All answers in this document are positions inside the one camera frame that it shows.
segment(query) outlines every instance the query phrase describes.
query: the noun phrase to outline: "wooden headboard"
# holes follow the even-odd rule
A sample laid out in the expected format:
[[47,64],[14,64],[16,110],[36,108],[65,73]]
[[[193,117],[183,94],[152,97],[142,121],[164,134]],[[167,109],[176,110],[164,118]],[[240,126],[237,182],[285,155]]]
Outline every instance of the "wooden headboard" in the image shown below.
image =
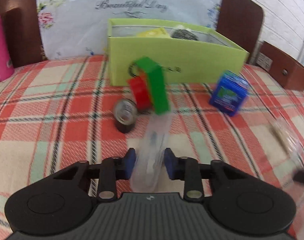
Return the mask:
[[[0,16],[13,65],[42,61],[36,0],[0,0]],[[263,10],[253,1],[222,0],[217,32],[247,50],[251,59],[262,22]]]

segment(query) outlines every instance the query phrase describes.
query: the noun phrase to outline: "yellow packet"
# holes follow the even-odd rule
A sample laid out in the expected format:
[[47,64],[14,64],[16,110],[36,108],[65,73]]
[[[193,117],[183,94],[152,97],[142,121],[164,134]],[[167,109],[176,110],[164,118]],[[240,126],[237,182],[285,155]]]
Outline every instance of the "yellow packet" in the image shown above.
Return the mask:
[[154,38],[170,38],[170,35],[164,28],[156,28],[145,32],[138,33],[137,37],[154,37]]

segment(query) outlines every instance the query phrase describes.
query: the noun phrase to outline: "brown box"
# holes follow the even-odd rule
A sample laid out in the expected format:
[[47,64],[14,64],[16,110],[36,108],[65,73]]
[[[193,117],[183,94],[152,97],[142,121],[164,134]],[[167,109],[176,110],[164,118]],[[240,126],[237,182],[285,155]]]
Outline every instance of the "brown box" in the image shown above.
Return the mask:
[[256,65],[265,69],[283,88],[304,90],[304,66],[266,41],[261,46]]

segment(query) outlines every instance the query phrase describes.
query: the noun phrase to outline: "lime green shoebox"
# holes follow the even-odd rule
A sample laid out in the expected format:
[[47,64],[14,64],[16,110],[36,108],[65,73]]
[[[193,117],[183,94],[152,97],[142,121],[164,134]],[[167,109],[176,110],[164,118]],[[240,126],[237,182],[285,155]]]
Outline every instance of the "lime green shoebox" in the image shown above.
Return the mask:
[[[186,28],[199,41],[136,37],[138,33],[163,27],[172,33]],[[215,83],[225,70],[238,74],[248,52],[216,31],[174,21],[154,19],[110,19],[108,24],[110,84],[126,86],[136,73],[133,62],[149,57],[159,63],[167,83]]]

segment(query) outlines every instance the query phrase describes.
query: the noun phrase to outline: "black circular cover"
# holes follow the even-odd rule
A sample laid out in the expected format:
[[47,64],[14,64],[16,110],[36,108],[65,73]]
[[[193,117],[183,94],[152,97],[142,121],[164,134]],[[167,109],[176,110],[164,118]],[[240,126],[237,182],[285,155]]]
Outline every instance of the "black circular cover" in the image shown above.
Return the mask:
[[84,222],[91,198],[73,182],[52,179],[14,193],[4,212],[11,228],[29,235],[55,235]]
[[255,236],[285,230],[296,212],[287,193],[257,179],[231,180],[221,186],[213,194],[209,209],[223,226]]

